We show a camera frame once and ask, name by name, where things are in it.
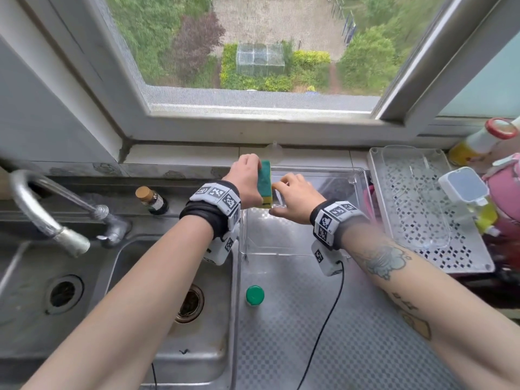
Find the window frame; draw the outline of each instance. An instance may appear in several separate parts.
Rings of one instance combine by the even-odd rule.
[[[126,42],[113,20],[107,19],[110,12],[104,0],[20,1],[133,142],[268,144],[276,140],[289,145],[355,147],[465,136],[482,126],[483,120],[437,114],[520,31],[520,22],[511,17],[520,10],[520,0],[447,0],[443,13],[427,30],[428,36],[412,52],[372,112],[283,111],[278,107],[271,114],[265,110],[215,114],[186,112],[185,106],[161,101],[157,93],[166,89],[170,92],[166,98],[178,99],[179,91],[198,97],[198,90],[216,93],[215,89],[143,88],[144,81]],[[461,14],[467,17],[462,32]],[[508,24],[501,30],[504,16]],[[446,38],[451,38],[450,46],[441,48],[445,49],[439,57],[439,47]],[[453,79],[461,71],[463,77]],[[281,95],[295,94],[225,91],[235,97],[238,93],[247,102],[262,97],[274,104],[281,102]],[[145,96],[154,101],[149,102]]]

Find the forearm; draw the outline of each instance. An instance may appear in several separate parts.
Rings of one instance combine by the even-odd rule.
[[[140,258],[23,389],[139,387],[212,238],[213,229],[204,219],[181,219]],[[72,356],[80,358],[82,364],[74,363]]]
[[[350,227],[342,244],[405,321],[431,342],[466,384],[482,383],[469,381],[467,373],[484,369],[483,380],[495,379],[494,388],[504,388],[504,383],[520,385],[520,330],[516,324],[373,226]],[[452,359],[454,354],[464,359]]]

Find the hand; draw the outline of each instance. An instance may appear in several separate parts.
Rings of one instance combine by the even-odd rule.
[[[279,182],[273,183],[272,187],[283,196],[287,208],[272,208],[269,213],[303,225],[310,224],[310,213],[318,204],[326,201],[302,174],[287,174]]]
[[[229,174],[222,178],[237,187],[242,209],[260,206],[264,201],[256,186],[260,168],[262,163],[256,154],[243,154],[231,165]]]

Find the tattoo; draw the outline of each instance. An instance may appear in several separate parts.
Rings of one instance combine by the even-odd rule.
[[[390,280],[391,271],[404,268],[406,261],[412,260],[412,256],[404,248],[389,244],[364,249],[362,252],[349,251],[349,253],[359,264],[364,262],[369,273],[385,280]]]
[[[413,310],[413,309],[419,310],[419,308],[417,308],[415,305],[413,305],[410,301],[403,300],[402,297],[398,293],[392,293],[392,295],[394,296],[394,298],[396,300],[399,300],[399,302],[401,302],[404,306],[406,306],[406,308],[408,308],[408,310]]]
[[[414,314],[411,314],[410,312],[406,312],[404,309],[402,309],[397,303],[393,301],[393,299],[390,296],[390,293],[387,293],[385,290],[383,290],[385,295],[388,297],[388,301],[390,304],[393,305],[393,307],[397,310],[397,313],[400,315],[400,317],[403,318],[403,320],[406,322],[407,325],[409,325],[411,328],[413,328],[417,333],[419,333],[420,336],[422,336],[426,341],[432,340],[432,329],[430,328],[430,324],[415,316]],[[409,310],[416,309],[419,310],[416,306],[414,306],[410,301],[403,301],[401,295],[399,293],[392,293],[393,298],[396,300],[399,300],[403,305],[406,306]]]

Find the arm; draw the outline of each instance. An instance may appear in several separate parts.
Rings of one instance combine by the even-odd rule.
[[[274,216],[309,224],[312,210],[325,201],[301,175],[288,174],[273,186],[287,203],[286,209],[272,209]],[[407,324],[468,387],[520,386],[520,328],[515,323],[372,225],[349,227],[341,241]]]
[[[224,177],[242,208],[259,205],[259,159],[244,155]],[[63,341],[23,390],[138,388],[168,333],[213,229],[185,216],[160,238]]]

